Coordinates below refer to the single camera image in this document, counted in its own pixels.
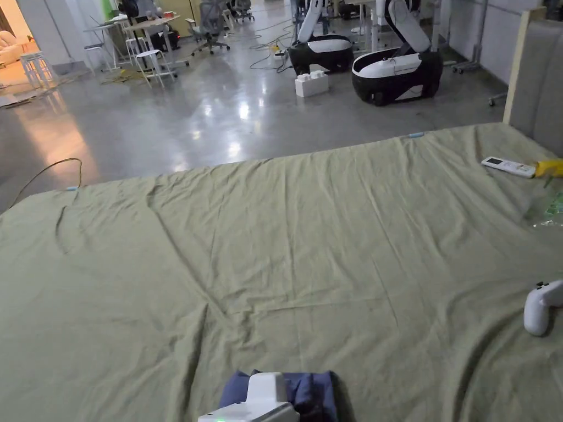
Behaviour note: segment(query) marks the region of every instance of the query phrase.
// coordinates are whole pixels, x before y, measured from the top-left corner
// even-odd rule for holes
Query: yellow object
[[[546,174],[553,177],[563,177],[563,160],[538,161],[535,167],[535,176],[541,177]]]

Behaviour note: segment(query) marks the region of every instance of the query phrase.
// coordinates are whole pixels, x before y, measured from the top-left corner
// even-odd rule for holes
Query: white building block
[[[295,93],[300,97],[309,97],[328,91],[328,76],[323,70],[299,75],[295,80]]]

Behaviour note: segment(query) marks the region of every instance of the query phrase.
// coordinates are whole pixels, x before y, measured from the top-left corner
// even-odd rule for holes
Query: gray mesh chair
[[[227,44],[219,42],[219,37],[224,31],[225,26],[225,18],[223,17],[223,9],[225,7],[225,0],[203,0],[199,4],[201,23],[199,26],[190,28],[196,38],[201,37],[205,39],[205,44],[197,47],[198,51],[209,47],[209,53],[213,54],[212,48],[215,46],[220,48],[227,47],[227,50],[231,49]]]
[[[253,21],[256,20],[252,15],[252,12],[250,12],[251,5],[251,0],[235,0],[235,7],[233,9],[238,13],[238,16],[236,17],[237,22],[239,21],[239,17],[242,18],[243,22],[244,18],[247,18],[248,21],[250,21],[250,19]]]

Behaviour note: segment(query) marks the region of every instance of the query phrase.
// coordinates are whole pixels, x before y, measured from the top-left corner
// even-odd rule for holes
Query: gray upholstered headboard
[[[563,23],[542,17],[522,16],[503,121],[563,156]]]

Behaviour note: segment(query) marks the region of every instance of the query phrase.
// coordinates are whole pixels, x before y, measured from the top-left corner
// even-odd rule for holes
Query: white stool
[[[90,68],[90,70],[92,71],[92,74],[94,76],[96,76],[96,71],[94,69],[94,65],[93,65],[92,61],[90,60],[90,56],[89,56],[89,54],[93,53],[93,52],[98,53],[98,55],[101,56],[104,59],[106,66],[108,67],[108,71],[111,72],[111,66],[108,62],[108,58],[106,57],[106,52],[104,50],[104,44],[103,43],[102,44],[93,44],[91,46],[86,46],[86,47],[84,47],[84,51],[86,52],[86,60],[88,61],[88,67]]]
[[[48,87],[49,79],[56,80],[51,65],[43,57],[42,51],[21,55],[20,62],[24,68],[25,76],[33,88],[35,88],[35,84],[38,88],[41,88],[41,82]]]
[[[158,55],[161,55],[162,58],[164,59],[164,66],[166,67],[166,72],[161,72],[160,71],[160,64],[158,63]],[[139,63],[139,59],[143,59],[143,58],[149,58],[150,62],[153,66],[153,74],[152,75],[146,75],[145,74],[145,69],[143,69],[143,66],[141,66],[141,63]],[[164,83],[162,82],[162,76],[166,76],[166,75],[170,75],[172,77],[172,80],[174,80],[174,78],[176,77],[174,75],[174,73],[172,73],[170,71],[170,67],[168,66],[168,63],[166,63],[166,58],[164,57],[164,54],[162,54],[162,51],[160,50],[149,50],[149,51],[145,51],[141,54],[138,54],[135,56],[135,61],[137,62],[137,66],[139,67],[139,69],[141,69],[142,75],[145,77],[145,80],[147,82],[147,84],[149,84],[149,87],[152,88],[152,85],[149,82],[149,78],[154,78],[157,77],[158,80],[160,81],[160,84],[162,85],[162,87],[164,88]]]
[[[137,40],[134,38],[126,39],[125,45],[127,46],[127,53],[129,54],[129,61],[133,64],[133,57],[146,51],[145,38],[139,37],[139,44],[141,45],[141,51],[138,50]]]

